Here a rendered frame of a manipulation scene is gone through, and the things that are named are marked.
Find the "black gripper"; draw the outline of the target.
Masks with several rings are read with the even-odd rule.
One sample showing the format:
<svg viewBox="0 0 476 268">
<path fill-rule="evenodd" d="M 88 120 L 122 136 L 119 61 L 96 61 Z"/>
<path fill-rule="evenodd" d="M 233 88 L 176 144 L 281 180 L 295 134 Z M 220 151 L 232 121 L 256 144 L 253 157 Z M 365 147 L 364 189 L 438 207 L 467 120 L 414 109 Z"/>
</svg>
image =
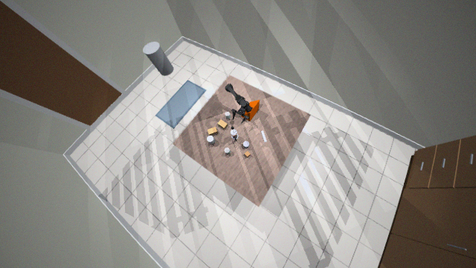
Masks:
<svg viewBox="0 0 476 268">
<path fill-rule="evenodd" d="M 244 107 L 242 107 L 242 106 L 241 106 L 240 109 L 246 111 L 246 108 L 244 108 Z M 233 119 L 234 119 L 234 116 L 236 115 L 237 111 L 236 111 L 235 109 L 232 109 L 231 111 L 232 111 L 232 113 L 233 113 Z M 249 117 L 248 117 L 247 115 L 242 115 L 242 116 L 244 117 L 244 119 L 242 120 L 242 122 L 243 122 L 244 120 L 249 119 Z M 241 122 L 241 123 L 242 123 L 242 122 Z"/>
</svg>

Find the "yellow box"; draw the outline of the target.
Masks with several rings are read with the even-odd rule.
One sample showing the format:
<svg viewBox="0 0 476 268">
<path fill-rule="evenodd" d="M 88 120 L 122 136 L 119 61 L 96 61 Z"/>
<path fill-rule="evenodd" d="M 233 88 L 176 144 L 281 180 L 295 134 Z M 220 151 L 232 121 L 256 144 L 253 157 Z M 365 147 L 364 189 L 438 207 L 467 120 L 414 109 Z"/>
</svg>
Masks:
<svg viewBox="0 0 476 268">
<path fill-rule="evenodd" d="M 225 129 L 225 128 L 228 126 L 228 124 L 225 123 L 223 120 L 220 120 L 217 124 L 218 124 L 220 127 L 222 127 L 223 129 Z"/>
<path fill-rule="evenodd" d="M 213 134 L 216 134 L 216 133 L 218 133 L 216 127 L 208 129 L 208 134 L 209 135 L 213 135 Z"/>
</svg>

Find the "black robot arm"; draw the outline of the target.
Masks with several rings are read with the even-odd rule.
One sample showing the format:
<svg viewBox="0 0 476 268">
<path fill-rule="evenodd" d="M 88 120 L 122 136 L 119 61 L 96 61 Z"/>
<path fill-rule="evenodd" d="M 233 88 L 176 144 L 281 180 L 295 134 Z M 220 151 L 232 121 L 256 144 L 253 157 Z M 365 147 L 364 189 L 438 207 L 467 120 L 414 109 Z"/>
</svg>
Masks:
<svg viewBox="0 0 476 268">
<path fill-rule="evenodd" d="M 228 83 L 226 86 L 225 86 L 225 90 L 227 92 L 231 92 L 231 94 L 236 98 L 236 101 L 239 105 L 241 105 L 242 107 L 246 108 L 246 111 L 247 112 L 250 112 L 252 110 L 251 106 L 250 106 L 250 103 L 248 101 L 245 101 L 245 98 L 241 95 L 238 95 L 235 91 L 234 91 L 234 88 L 233 86 Z M 241 110 L 239 108 L 237 114 L 240 114 L 240 115 L 244 115 L 245 114 L 245 111 L 244 110 Z"/>
</svg>

